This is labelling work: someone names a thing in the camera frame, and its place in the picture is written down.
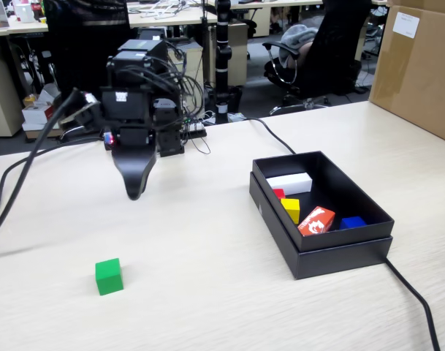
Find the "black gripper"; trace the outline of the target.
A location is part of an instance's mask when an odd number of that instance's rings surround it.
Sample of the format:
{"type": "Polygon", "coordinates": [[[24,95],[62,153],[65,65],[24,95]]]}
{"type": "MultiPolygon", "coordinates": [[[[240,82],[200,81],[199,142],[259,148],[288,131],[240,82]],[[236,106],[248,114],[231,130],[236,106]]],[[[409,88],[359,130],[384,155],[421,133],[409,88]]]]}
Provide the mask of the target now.
{"type": "Polygon", "coordinates": [[[123,177],[129,199],[138,200],[156,164],[153,89],[103,86],[101,94],[105,148],[113,149],[113,162],[123,177]]]}

